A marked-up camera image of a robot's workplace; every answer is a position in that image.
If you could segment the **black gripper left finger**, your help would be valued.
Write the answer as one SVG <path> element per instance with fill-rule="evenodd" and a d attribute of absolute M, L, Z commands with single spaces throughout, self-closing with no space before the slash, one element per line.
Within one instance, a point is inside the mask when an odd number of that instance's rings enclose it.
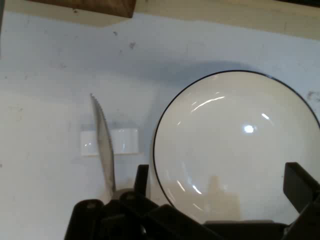
<path fill-rule="evenodd" d="M 220 236 L 176 208 L 146 197 L 149 166 L 139 165 L 134 187 L 103 204 L 83 200 L 72 211 L 66 240 L 218 240 Z"/>

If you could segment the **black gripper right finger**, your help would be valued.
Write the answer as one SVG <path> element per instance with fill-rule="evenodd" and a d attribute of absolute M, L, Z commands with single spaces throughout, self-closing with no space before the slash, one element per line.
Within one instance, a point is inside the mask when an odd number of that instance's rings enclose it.
<path fill-rule="evenodd" d="M 298 212 L 285 230 L 284 240 L 320 238 L 320 184 L 297 162 L 287 162 L 283 192 Z"/>

